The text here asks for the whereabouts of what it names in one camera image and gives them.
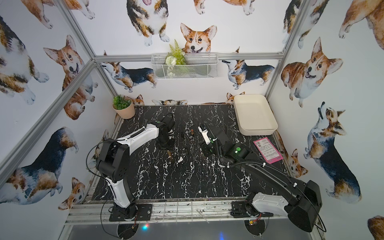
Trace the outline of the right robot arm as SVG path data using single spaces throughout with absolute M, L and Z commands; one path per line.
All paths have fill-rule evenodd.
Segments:
M 278 192 L 277 195 L 251 193 L 245 201 L 250 216 L 278 215 L 305 232 L 313 231 L 323 205 L 318 184 L 305 183 L 283 173 L 242 143 L 233 143 L 224 131 L 212 130 L 207 122 L 198 130 L 204 139 L 201 149 L 206 157 L 214 155 L 227 168 L 242 169 Z

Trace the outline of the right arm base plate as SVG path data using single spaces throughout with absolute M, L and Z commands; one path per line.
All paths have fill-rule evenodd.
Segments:
M 231 202 L 230 215 L 234 218 L 248 218 L 248 217 L 273 217 L 274 214 L 267 212 L 259 212 L 251 203 L 246 201 Z

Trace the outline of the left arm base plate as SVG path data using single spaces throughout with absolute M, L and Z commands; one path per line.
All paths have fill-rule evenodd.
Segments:
M 149 221 L 151 219 L 152 210 L 152 204 L 131 204 L 125 209 L 114 204 L 109 221 Z

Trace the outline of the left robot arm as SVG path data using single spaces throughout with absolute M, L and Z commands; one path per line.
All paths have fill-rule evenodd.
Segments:
M 128 183 L 130 156 L 152 140 L 156 140 L 159 149 L 170 150 L 174 144 L 171 139 L 174 126 L 174 115 L 169 113 L 160 121 L 145 122 L 143 127 L 125 137 L 103 141 L 96 169 L 112 190 L 114 206 L 129 219 L 138 213 Z

